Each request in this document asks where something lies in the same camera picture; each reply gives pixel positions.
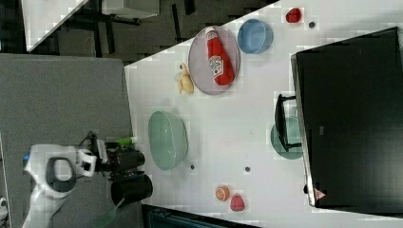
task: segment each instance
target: black cup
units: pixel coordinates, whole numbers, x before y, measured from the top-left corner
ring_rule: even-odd
[[[146,174],[134,180],[113,182],[110,188],[112,200],[115,205],[125,198],[121,207],[151,197],[152,191],[153,186],[151,179]]]

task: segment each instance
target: screw hole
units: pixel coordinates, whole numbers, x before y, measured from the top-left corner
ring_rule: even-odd
[[[309,28],[313,29],[317,24],[315,22],[309,23]]]

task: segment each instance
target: teal bowl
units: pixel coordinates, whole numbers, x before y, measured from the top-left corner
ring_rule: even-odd
[[[151,156],[162,170],[176,167],[187,154],[187,138],[183,122],[176,115],[154,112],[148,122]]]
[[[260,54],[273,43],[273,31],[258,19],[247,20],[240,27],[238,45],[247,54]]]

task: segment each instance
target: yellow toy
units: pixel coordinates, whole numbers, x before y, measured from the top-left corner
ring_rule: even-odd
[[[184,90],[187,94],[192,94],[194,87],[186,64],[181,64],[180,69],[182,70],[182,73],[175,75],[175,81],[178,82],[179,93],[182,94],[182,91]]]

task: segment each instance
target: light blue bowl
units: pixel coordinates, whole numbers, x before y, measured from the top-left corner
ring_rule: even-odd
[[[273,31],[257,19],[247,20],[240,27],[238,45],[248,54],[260,54],[269,48],[273,42]]]

